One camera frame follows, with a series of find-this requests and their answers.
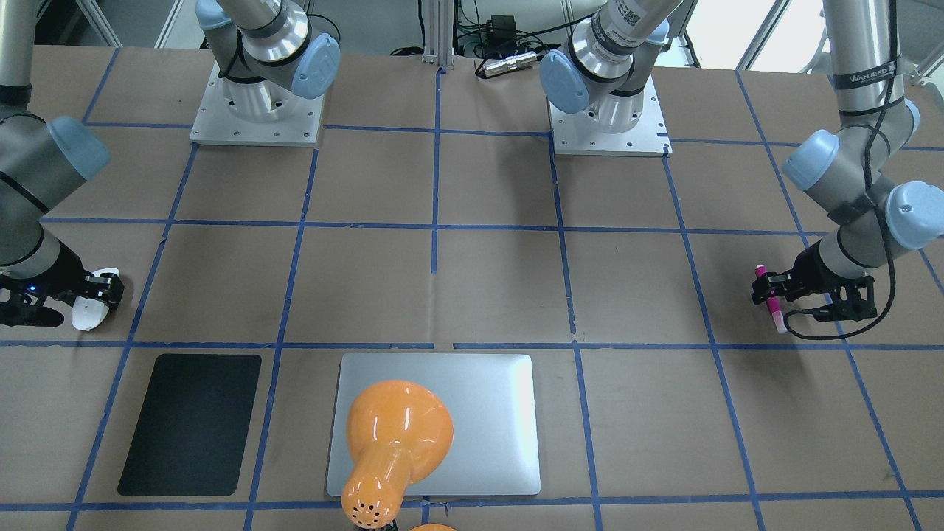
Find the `metal base plate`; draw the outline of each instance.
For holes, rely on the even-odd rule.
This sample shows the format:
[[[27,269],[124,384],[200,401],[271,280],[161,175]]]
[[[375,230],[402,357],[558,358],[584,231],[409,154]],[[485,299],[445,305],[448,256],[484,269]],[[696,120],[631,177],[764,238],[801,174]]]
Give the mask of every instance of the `metal base plate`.
[[[432,391],[449,410],[452,447],[409,496],[533,495],[541,490],[531,358],[524,354],[352,352],[341,362],[328,461],[328,494],[340,496],[354,464],[347,412],[383,380]]]
[[[276,122],[248,122],[228,107],[223,83],[217,76],[219,66],[213,65],[207,90],[190,131],[191,142],[213,146],[317,146],[318,131],[325,97],[297,97],[295,109]]]
[[[672,152],[666,120],[652,78],[646,82],[645,107],[634,128],[623,133],[605,133],[586,111],[567,114],[548,102],[558,155],[611,155],[617,157],[662,157]]]

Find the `blue joint cap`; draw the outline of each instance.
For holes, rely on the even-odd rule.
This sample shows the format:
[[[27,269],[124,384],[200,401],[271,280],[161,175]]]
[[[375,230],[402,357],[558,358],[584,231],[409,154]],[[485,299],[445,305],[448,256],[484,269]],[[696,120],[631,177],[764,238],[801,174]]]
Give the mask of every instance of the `blue joint cap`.
[[[229,15],[216,3],[216,0],[197,0],[196,21],[200,24],[200,29],[204,31],[229,26],[233,23]]]
[[[911,140],[911,137],[918,132],[918,127],[921,125],[921,111],[918,110],[918,106],[915,105],[915,102],[911,101],[908,98],[904,99],[904,105],[911,111],[911,117],[914,118],[914,125],[911,127],[911,134],[908,135],[908,140]]]
[[[340,66],[341,46],[327,33],[318,35],[298,60],[292,76],[292,94],[315,99],[326,93]]]
[[[69,116],[46,124],[59,150],[84,180],[92,180],[111,160],[109,149],[88,128]]]
[[[583,76],[570,58],[560,50],[551,50],[541,59],[541,86],[554,107],[574,114],[590,106],[590,95]]]
[[[665,19],[661,24],[659,24],[659,27],[655,28],[655,31],[653,31],[646,38],[646,42],[649,44],[658,44],[660,46],[665,45],[666,42],[668,42],[668,28],[668,19]]]
[[[944,233],[944,191],[920,180],[896,186],[885,202],[885,218],[902,247],[920,249]]]
[[[819,182],[839,152],[839,137],[820,129],[810,135],[784,163],[784,173],[805,192]]]

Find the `orange gourd-shaped object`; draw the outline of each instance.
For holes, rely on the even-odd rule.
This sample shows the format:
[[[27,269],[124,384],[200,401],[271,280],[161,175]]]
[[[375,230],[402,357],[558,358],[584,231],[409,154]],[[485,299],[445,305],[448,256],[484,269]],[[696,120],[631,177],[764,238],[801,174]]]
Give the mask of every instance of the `orange gourd-shaped object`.
[[[354,471],[341,507],[360,528],[379,529],[400,511],[407,487],[430,475],[452,445],[452,417],[425,387],[387,380],[365,389],[347,414]]]

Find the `white object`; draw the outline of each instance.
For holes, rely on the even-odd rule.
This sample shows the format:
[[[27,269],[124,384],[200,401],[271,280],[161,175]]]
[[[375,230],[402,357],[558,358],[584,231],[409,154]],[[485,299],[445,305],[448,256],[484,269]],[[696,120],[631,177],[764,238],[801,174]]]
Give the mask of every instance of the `white object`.
[[[524,354],[349,352],[341,361],[331,431],[327,491],[340,496],[354,463],[347,413],[354,399],[384,380],[433,392],[455,430],[446,459],[408,496],[533,495],[541,490],[531,358]]]
[[[93,275],[100,277],[103,273],[118,275],[118,269],[106,267],[105,269],[99,269],[93,272]],[[109,307],[101,300],[76,297],[76,303],[72,306],[72,326],[75,327],[76,330],[88,332],[102,324],[102,321],[105,320],[108,314]]]

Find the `black mat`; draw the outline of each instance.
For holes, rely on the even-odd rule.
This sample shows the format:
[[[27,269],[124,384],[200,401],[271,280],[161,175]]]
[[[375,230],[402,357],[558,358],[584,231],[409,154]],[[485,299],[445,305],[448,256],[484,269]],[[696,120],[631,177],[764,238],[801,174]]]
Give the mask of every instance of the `black mat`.
[[[228,496],[235,492],[260,365],[258,355],[159,356],[118,493]]]

